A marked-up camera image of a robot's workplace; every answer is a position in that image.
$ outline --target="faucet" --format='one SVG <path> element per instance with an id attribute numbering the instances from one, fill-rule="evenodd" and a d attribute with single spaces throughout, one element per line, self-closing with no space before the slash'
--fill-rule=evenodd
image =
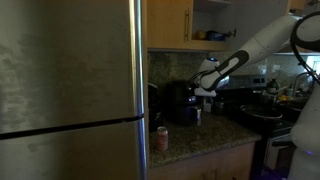
<path id="1" fill-rule="evenodd" d="M 299 77 L 301 77 L 302 75 L 305 75 L 305 74 L 309 74 L 308 72 L 303 72 L 303 73 L 300 73 L 296 76 L 296 79 L 294 80 L 294 85 L 293 85 L 293 93 L 292 93 L 292 97 L 295 98 L 296 97 L 296 91 L 297 91 L 297 82 L 298 82 L 298 79 Z"/>

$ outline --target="upper cabinet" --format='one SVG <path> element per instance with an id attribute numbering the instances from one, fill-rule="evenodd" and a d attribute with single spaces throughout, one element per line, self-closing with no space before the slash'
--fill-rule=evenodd
<path id="1" fill-rule="evenodd" d="M 148 48 L 237 50 L 271 21 L 303 8 L 301 1 L 149 0 Z M 217 38 L 208 40 L 208 31 Z"/>

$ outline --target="black appliance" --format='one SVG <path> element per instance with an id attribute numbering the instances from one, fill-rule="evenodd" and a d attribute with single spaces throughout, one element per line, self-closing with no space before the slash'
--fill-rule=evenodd
<path id="1" fill-rule="evenodd" d="M 161 101 L 158 87 L 148 83 L 149 132 L 154 132 L 162 126 Z"/>
<path id="2" fill-rule="evenodd" d="M 194 95 L 194 87 L 185 80 L 166 84 L 162 109 L 165 119 L 179 125 L 200 125 L 202 98 Z"/>
<path id="3" fill-rule="evenodd" d="M 268 158 L 267 155 L 271 149 L 270 142 L 280 137 L 290 136 L 293 124 L 287 122 L 281 116 L 278 117 L 278 115 L 276 115 L 276 118 L 262 118 L 243 110 L 244 105 L 247 105 L 247 107 L 265 106 L 266 108 L 273 108 L 272 104 L 261 104 L 256 93 L 254 93 L 266 88 L 265 80 L 262 79 L 264 79 L 264 75 L 236 76 L 231 81 L 233 84 L 216 90 L 216 98 L 220 101 L 223 100 L 223 114 L 225 116 L 262 137 L 255 145 L 250 180 L 264 180 L 266 174 L 274 179 L 286 178 L 289 170 L 277 174 L 276 170 L 268 167 L 265 162 L 268 161 L 266 158 Z M 290 141 L 282 142 L 282 144 L 293 145 Z"/>

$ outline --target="can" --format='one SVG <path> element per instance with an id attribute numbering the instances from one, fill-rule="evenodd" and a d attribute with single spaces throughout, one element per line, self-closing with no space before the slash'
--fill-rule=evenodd
<path id="1" fill-rule="evenodd" d="M 161 152 L 164 152 L 168 149 L 168 129 L 164 126 L 157 128 L 156 145 L 157 149 Z"/>

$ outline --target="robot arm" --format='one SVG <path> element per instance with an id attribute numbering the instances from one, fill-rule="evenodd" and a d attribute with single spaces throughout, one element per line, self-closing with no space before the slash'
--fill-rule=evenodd
<path id="1" fill-rule="evenodd" d="M 317 41 L 320 39 L 320 20 L 319 16 L 313 15 L 312 17 L 315 18 L 309 20 L 307 23 L 303 23 L 299 28 L 297 27 L 299 21 L 295 17 L 280 17 L 255 34 L 254 37 L 249 39 L 237 52 L 223 63 L 210 67 L 208 66 L 208 61 L 210 60 L 204 60 L 199 68 L 199 77 L 197 79 L 199 88 L 195 89 L 195 94 L 201 96 L 204 91 L 213 92 L 216 88 L 223 85 L 221 81 L 224 78 L 239 67 L 261 61 L 279 51 L 284 46 L 289 45 L 291 33 L 295 28 L 297 29 L 297 34 L 300 36 L 300 39 L 303 39 L 299 43 L 300 45 L 302 44 L 301 47 L 308 45 L 308 49 L 313 47 L 312 50 L 319 50 L 319 47 L 314 47 L 319 46 L 319 42 Z"/>

